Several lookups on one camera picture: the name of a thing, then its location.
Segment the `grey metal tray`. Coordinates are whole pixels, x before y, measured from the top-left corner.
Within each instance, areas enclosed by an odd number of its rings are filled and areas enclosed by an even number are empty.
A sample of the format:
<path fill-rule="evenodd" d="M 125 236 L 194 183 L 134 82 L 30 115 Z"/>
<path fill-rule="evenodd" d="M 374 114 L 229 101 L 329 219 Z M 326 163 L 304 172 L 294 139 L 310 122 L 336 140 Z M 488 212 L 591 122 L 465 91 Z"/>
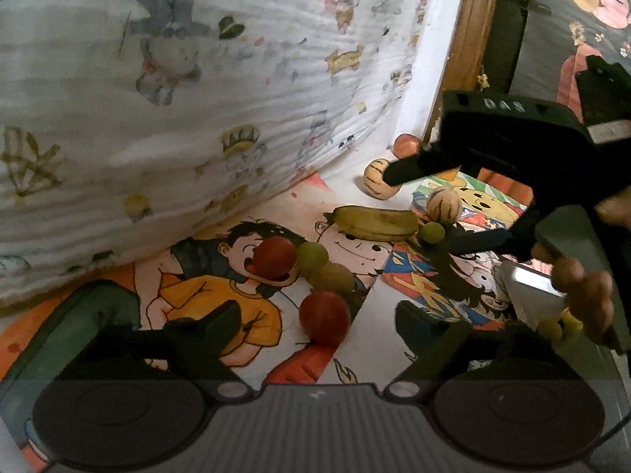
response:
<path fill-rule="evenodd" d="M 515 313 L 524 324 L 535 330 L 542 319 L 559 320 L 564 296 L 555 291 L 548 276 L 508 261 L 500 264 L 499 272 Z"/>

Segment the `green grape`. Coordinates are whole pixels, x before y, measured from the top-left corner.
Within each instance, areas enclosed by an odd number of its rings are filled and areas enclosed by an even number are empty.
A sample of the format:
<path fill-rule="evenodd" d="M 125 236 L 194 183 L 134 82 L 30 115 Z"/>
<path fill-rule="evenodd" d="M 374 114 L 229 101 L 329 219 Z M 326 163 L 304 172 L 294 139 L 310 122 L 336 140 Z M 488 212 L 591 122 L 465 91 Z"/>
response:
<path fill-rule="evenodd" d="M 438 222 L 427 222 L 418 232 L 418 237 L 426 244 L 439 244 L 446 235 L 446 231 L 442 224 Z"/>
<path fill-rule="evenodd" d="M 329 252 L 322 244 L 307 241 L 297 249 L 296 262 L 299 273 L 308 277 L 329 262 Z"/>

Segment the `colourful cartoon poster mat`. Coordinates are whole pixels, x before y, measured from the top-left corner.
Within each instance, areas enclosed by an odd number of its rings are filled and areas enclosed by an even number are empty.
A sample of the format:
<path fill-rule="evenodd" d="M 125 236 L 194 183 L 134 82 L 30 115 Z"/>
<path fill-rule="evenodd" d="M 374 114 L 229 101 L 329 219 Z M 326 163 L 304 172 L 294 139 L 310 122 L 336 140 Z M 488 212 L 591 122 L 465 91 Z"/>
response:
<path fill-rule="evenodd" d="M 397 296 L 480 330 L 503 328 L 513 316 L 495 254 L 433 257 L 406 244 L 358 240 L 332 221 L 333 200 L 325 182 L 311 176 L 251 215 L 231 218 L 146 261 L 117 266 L 105 252 L 89 265 L 69 267 L 66 285 L 1 336 L 2 470 L 39 472 L 49 464 L 24 430 L 33 395 L 19 390 L 18 382 L 69 363 L 107 322 L 145 324 L 147 309 L 160 296 L 183 302 L 182 309 L 169 311 L 173 319 L 205 308 L 195 286 L 218 288 L 222 299 L 239 301 L 247 317 L 260 316 L 262 326 L 239 333 L 226 351 L 234 372 L 254 384 L 351 382 L 392 372 L 410 355 L 394 330 Z M 317 242 L 332 263 L 353 274 L 356 287 L 347 302 L 357 327 L 340 351 L 309 344 L 299 328 L 299 305 L 311 291 L 304 277 L 269 284 L 234 269 L 236 247 L 274 235 L 295 244 Z"/>

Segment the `white cartoon print blanket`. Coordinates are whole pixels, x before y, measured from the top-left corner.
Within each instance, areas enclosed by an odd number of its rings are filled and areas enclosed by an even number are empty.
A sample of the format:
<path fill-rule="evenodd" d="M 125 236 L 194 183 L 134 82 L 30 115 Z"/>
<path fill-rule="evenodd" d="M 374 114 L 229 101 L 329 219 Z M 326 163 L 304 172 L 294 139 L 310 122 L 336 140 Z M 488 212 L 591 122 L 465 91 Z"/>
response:
<path fill-rule="evenodd" d="M 141 259 L 381 125 L 430 0 L 1 0 L 1 301 Z"/>

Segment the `yellow spotted banana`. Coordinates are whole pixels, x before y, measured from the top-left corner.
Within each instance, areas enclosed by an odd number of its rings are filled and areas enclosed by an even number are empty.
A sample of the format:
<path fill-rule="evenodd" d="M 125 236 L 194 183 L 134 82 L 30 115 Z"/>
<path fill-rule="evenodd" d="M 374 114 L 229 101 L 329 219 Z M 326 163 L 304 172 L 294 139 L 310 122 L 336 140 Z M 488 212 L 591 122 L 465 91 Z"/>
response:
<path fill-rule="evenodd" d="M 369 241 L 405 241 L 417 232 L 419 226 L 410 210 L 344 205 L 328 212 L 326 217 L 344 234 Z"/>

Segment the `yellow banana with sticker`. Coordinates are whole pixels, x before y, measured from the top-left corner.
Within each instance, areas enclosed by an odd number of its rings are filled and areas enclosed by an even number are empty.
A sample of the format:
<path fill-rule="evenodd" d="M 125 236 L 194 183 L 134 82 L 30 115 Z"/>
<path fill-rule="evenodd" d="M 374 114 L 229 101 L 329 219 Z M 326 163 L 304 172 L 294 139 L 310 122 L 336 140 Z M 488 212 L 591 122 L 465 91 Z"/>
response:
<path fill-rule="evenodd" d="M 575 318 L 566 307 L 556 319 L 542 318 L 538 322 L 536 331 L 552 344 L 559 344 L 578 337 L 583 332 L 583 322 Z"/>

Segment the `brown wooden door frame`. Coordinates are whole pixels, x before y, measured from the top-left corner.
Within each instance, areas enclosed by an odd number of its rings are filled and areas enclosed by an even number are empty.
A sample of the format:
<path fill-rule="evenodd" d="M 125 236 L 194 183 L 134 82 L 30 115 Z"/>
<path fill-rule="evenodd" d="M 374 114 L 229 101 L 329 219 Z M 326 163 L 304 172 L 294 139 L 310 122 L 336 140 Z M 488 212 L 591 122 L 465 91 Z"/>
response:
<path fill-rule="evenodd" d="M 460 0 L 452 27 L 449 48 L 428 117 L 424 142 L 431 141 L 440 120 L 442 93 L 451 90 L 474 90 L 491 31 L 496 0 Z"/>

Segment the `small red apple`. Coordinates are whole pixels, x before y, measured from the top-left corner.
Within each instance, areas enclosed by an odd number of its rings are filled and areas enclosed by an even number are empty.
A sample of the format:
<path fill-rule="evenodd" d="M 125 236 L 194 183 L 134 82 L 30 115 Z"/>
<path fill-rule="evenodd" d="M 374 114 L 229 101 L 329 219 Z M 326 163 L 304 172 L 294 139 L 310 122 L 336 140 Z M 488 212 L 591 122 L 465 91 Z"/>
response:
<path fill-rule="evenodd" d="M 392 153 L 397 159 L 404 159 L 416 155 L 422 146 L 422 141 L 414 134 L 399 134 L 392 146 Z"/>

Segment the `painting of orange dress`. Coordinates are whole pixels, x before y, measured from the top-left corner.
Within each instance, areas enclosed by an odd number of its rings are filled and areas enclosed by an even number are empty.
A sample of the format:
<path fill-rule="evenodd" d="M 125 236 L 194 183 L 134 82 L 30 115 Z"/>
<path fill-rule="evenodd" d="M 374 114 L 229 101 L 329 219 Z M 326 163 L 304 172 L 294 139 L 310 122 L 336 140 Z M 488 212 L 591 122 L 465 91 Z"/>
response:
<path fill-rule="evenodd" d="M 630 0 L 529 0 L 510 92 L 556 101 L 581 119 L 575 75 L 590 56 L 630 68 Z"/>

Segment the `striped tan round fruit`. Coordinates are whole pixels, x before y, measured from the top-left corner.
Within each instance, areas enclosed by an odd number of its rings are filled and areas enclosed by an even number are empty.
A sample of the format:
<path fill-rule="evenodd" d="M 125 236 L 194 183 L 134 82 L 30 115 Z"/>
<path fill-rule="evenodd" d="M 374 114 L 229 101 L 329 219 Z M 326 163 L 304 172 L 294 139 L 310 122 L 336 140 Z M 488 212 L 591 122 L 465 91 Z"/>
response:
<path fill-rule="evenodd" d="M 374 159 L 368 164 L 362 175 L 362 183 L 364 184 L 366 193 L 381 201 L 395 197 L 401 189 L 400 186 L 391 186 L 384 182 L 383 174 L 388 166 L 389 161 L 387 159 Z"/>
<path fill-rule="evenodd" d="M 454 188 L 439 187 L 430 192 L 426 211 L 432 221 L 451 225 L 461 216 L 462 201 Z"/>

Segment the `red cherry tomato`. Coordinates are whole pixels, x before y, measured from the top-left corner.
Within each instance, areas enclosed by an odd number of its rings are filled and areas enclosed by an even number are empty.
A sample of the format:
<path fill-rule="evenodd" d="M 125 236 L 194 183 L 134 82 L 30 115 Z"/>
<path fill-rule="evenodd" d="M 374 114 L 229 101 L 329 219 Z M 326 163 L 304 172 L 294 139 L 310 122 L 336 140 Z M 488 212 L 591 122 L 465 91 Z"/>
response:
<path fill-rule="evenodd" d="M 347 335 L 351 322 L 347 303 L 334 292 L 313 292 L 299 307 L 302 329 L 320 345 L 338 346 Z"/>
<path fill-rule="evenodd" d="M 288 238 L 274 236 L 263 239 L 252 255 L 251 272 L 269 281 L 287 277 L 296 263 L 296 249 Z"/>

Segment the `brown longan fruit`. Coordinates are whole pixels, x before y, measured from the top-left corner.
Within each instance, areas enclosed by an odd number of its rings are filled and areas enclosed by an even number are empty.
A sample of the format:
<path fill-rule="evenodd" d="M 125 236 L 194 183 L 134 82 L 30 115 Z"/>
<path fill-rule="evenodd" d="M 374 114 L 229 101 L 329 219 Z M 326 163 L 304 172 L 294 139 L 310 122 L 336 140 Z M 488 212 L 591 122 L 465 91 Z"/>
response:
<path fill-rule="evenodd" d="M 308 282 L 315 291 L 336 292 L 349 295 L 355 289 L 354 276 L 346 266 L 327 263 L 308 277 Z"/>

